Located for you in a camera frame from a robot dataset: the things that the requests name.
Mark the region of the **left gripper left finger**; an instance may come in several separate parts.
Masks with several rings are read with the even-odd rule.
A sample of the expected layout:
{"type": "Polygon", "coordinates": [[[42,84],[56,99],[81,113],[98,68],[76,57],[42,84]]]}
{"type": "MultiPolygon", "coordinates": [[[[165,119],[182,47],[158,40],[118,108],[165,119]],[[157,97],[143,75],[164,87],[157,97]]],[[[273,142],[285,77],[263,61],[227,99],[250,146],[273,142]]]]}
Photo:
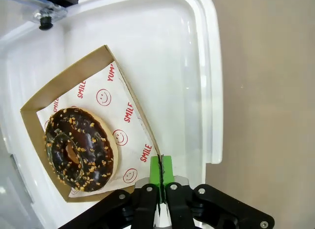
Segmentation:
{"type": "Polygon", "coordinates": [[[119,189],[84,211],[62,229],[152,229],[160,195],[160,157],[151,157],[150,177],[135,183],[132,193],[119,189]]]}

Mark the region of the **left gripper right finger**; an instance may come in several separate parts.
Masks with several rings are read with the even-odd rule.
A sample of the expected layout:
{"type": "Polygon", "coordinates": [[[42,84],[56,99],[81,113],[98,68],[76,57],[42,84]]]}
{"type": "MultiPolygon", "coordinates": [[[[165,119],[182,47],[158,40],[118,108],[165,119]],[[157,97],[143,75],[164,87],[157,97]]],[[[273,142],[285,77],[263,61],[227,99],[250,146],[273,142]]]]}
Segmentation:
{"type": "Polygon", "coordinates": [[[195,229],[195,221],[214,229],[272,229],[272,216],[207,184],[194,189],[185,177],[173,174],[170,156],[161,157],[165,202],[174,229],[195,229]]]}

